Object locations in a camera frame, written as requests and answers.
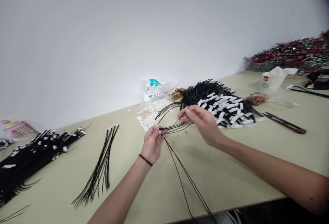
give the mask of beige table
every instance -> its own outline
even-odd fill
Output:
[[[259,88],[260,73],[242,72],[226,77],[223,82],[245,97]],[[282,87],[300,84],[302,80],[285,80]],[[329,176],[329,99],[305,93],[285,91],[286,99],[299,103],[298,108],[286,108],[275,103],[256,107],[268,111],[307,130],[299,135],[267,120],[257,127],[226,130],[225,135],[248,146]],[[10,223],[87,223],[103,200],[120,182],[136,160],[143,145],[144,130],[136,120],[137,106],[125,108],[67,127],[73,131],[86,127],[87,135],[77,141],[70,154],[63,154],[34,175],[29,182],[42,178],[33,188],[22,192],[0,212],[0,219],[33,204],[23,215]],[[175,121],[177,112],[166,116],[162,125]],[[106,129],[120,123],[111,149],[110,190],[86,207],[69,208],[84,188],[103,146]],[[283,198],[284,195],[257,177],[230,156],[207,146],[196,127],[168,135],[190,176],[199,188],[212,212],[257,204]],[[206,215],[199,199],[180,170],[185,192],[194,216]],[[160,157],[146,176],[125,220],[125,223],[170,223],[189,219],[184,195],[172,158],[165,143]]]

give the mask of white paper cup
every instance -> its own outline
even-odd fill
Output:
[[[280,87],[286,76],[287,75],[270,76],[269,72],[264,72],[261,81],[261,88],[263,90],[270,89],[275,91]]]

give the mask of white wall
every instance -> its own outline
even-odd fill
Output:
[[[329,28],[325,0],[0,0],[0,119],[58,128]]]

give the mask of wrist bracelet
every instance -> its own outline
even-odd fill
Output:
[[[148,160],[145,159],[144,156],[142,156],[141,154],[138,155],[140,158],[142,158],[143,160],[145,160],[150,166],[153,166],[152,163],[150,163]]]

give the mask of finger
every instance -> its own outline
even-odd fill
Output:
[[[152,126],[151,128],[153,128],[151,137],[154,137],[156,139],[159,136],[159,129],[156,125]]]
[[[190,118],[182,118],[179,120],[180,122],[192,122]]]
[[[159,136],[159,141],[162,142],[163,138],[165,138],[166,135]]]
[[[163,134],[163,133],[166,133],[167,131],[166,130],[162,130],[161,131],[161,133]]]
[[[206,114],[208,114],[208,110],[203,109],[197,105],[189,106],[189,110],[195,111],[201,118],[204,118]]]
[[[185,113],[185,109],[186,109],[186,108],[182,109],[182,110],[178,113],[178,115],[177,115],[177,119],[180,119],[181,117],[183,117],[183,115],[184,115],[184,113]]]
[[[194,123],[195,125],[202,125],[203,121],[202,119],[199,117],[199,115],[195,112],[195,110],[192,109],[186,109],[185,111],[187,117],[191,120],[192,123]]]
[[[153,134],[154,126],[149,128],[149,130],[146,132],[145,137],[150,137]]]

